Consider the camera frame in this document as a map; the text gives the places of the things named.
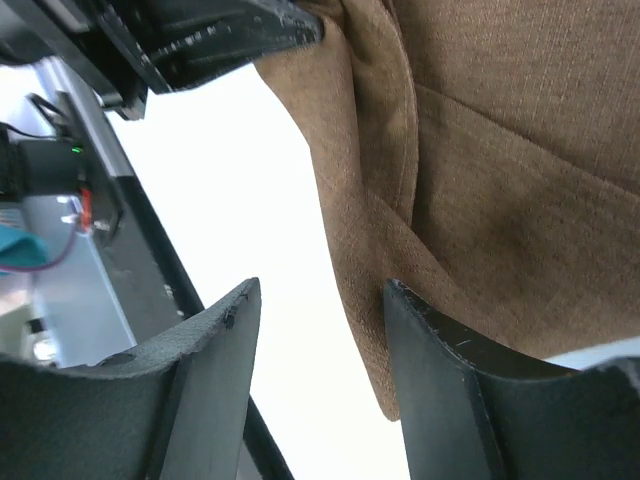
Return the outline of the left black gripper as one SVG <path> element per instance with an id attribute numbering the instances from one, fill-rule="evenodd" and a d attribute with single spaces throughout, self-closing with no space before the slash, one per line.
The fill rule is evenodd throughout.
<path id="1" fill-rule="evenodd" d="M 57 57 L 125 120 L 144 118 L 149 90 L 191 90 L 323 35 L 293 1 L 1 3 L 3 65 Z"/>

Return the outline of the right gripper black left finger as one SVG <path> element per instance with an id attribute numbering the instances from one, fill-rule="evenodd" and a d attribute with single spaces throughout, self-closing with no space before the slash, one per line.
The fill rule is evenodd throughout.
<path id="1" fill-rule="evenodd" d="M 232 479 L 261 292 L 205 311 L 93 367 L 1 358 L 5 479 Z"/>

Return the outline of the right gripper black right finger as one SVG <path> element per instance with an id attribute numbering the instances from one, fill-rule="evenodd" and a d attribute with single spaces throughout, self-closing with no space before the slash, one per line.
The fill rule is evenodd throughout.
<path id="1" fill-rule="evenodd" d="M 389 281 L 384 320 L 414 479 L 635 479 L 639 361 L 573 370 L 511 350 Z"/>

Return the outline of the brown cloth napkin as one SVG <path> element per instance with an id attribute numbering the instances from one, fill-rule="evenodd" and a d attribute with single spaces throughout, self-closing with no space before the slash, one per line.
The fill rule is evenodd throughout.
<path id="1" fill-rule="evenodd" d="M 307 141 L 341 301 L 399 416 L 382 291 L 548 358 L 639 332 L 635 1 L 306 1 L 256 68 Z"/>

